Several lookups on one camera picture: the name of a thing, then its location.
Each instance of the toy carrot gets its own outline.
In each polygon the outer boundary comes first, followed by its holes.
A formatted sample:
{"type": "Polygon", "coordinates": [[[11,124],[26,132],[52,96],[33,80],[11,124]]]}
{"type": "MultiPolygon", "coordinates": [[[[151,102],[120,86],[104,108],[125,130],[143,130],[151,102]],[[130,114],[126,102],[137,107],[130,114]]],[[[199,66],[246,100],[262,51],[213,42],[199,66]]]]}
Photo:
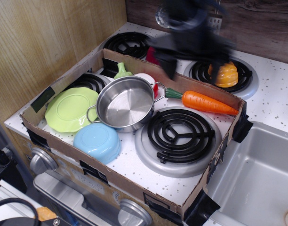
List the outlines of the toy carrot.
{"type": "Polygon", "coordinates": [[[181,99],[184,106],[203,112],[237,115],[238,111],[218,100],[195,91],[179,93],[171,88],[166,89],[165,97],[181,99]]]}

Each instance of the silver knob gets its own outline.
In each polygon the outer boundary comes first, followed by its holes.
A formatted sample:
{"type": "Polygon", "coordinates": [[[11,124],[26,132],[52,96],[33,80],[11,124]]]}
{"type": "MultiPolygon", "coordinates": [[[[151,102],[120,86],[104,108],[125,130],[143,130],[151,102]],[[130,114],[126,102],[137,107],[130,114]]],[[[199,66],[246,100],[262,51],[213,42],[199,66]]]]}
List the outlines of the silver knob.
{"type": "Polygon", "coordinates": [[[152,217],[135,202],[122,199],[118,221],[121,226],[149,226],[152,224],[152,217]]]}
{"type": "Polygon", "coordinates": [[[47,170],[54,171],[58,165],[54,159],[48,155],[44,150],[38,147],[32,149],[33,158],[30,162],[30,169],[36,174],[42,174],[47,170]]]}
{"type": "Polygon", "coordinates": [[[53,226],[58,226],[58,225],[60,225],[60,219],[57,218],[53,221],[53,226]]]}

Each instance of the silver drip pan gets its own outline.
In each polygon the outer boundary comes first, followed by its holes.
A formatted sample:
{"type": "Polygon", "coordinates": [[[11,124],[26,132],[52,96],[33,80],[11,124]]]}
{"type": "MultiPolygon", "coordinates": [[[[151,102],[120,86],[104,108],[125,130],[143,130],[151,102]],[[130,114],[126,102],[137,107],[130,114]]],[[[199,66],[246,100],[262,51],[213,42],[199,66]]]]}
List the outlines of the silver drip pan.
{"type": "MultiPolygon", "coordinates": [[[[235,96],[238,96],[244,100],[249,99],[250,97],[252,97],[258,90],[259,87],[259,79],[258,79],[258,75],[256,73],[256,71],[253,69],[253,67],[251,65],[249,65],[247,62],[235,58],[235,57],[231,57],[231,60],[235,60],[238,61],[240,63],[242,63],[243,65],[245,65],[248,70],[250,70],[252,72],[252,76],[250,78],[250,80],[248,81],[248,83],[240,90],[237,90],[235,92],[231,92],[232,94],[234,94],[235,96]]],[[[183,75],[186,77],[192,77],[192,68],[195,65],[196,61],[193,61],[191,63],[189,63],[187,65],[187,67],[185,68],[183,75]]]]}

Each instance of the black coil burner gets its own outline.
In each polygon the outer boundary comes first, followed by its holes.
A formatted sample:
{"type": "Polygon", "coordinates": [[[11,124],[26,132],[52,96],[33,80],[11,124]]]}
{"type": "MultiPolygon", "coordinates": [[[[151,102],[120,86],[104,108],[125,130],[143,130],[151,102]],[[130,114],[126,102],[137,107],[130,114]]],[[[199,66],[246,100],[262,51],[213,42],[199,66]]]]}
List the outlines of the black coil burner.
{"type": "Polygon", "coordinates": [[[210,152],[215,131],[203,117],[192,111],[170,109],[157,112],[152,117],[147,134],[153,146],[160,151],[157,157],[161,163],[187,163],[210,152]],[[175,130],[176,125],[187,127],[191,132],[180,133],[175,130]],[[178,144],[182,138],[187,138],[187,141],[178,144]]]}
{"type": "MultiPolygon", "coordinates": [[[[252,71],[249,70],[248,67],[245,66],[243,63],[236,61],[236,60],[232,60],[232,62],[237,68],[238,83],[228,88],[220,87],[221,89],[227,92],[231,92],[231,93],[239,91],[243,89],[244,87],[246,87],[251,82],[252,74],[253,74],[252,71]]],[[[189,75],[190,78],[192,77],[193,79],[196,79],[199,81],[211,83],[211,78],[210,78],[210,75],[208,74],[209,66],[210,66],[209,63],[205,63],[201,61],[196,62],[191,69],[191,74],[189,75]]]]}
{"type": "Polygon", "coordinates": [[[77,87],[86,87],[91,90],[100,93],[101,90],[106,86],[104,80],[92,73],[84,73],[77,80],[75,80],[71,85],[69,85],[65,90],[77,87]]]}
{"type": "Polygon", "coordinates": [[[137,32],[119,33],[111,37],[103,48],[140,59],[147,54],[149,46],[145,41],[148,38],[149,36],[137,32]]]}

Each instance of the sink basin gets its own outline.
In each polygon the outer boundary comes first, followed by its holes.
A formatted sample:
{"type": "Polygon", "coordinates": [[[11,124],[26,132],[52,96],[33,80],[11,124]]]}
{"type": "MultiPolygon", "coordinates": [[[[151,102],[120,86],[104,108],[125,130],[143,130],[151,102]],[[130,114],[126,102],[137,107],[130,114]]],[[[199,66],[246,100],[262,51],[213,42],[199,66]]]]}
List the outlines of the sink basin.
{"type": "Polygon", "coordinates": [[[231,141],[208,195],[220,205],[210,218],[224,226],[288,226],[288,133],[253,122],[231,141]]]}

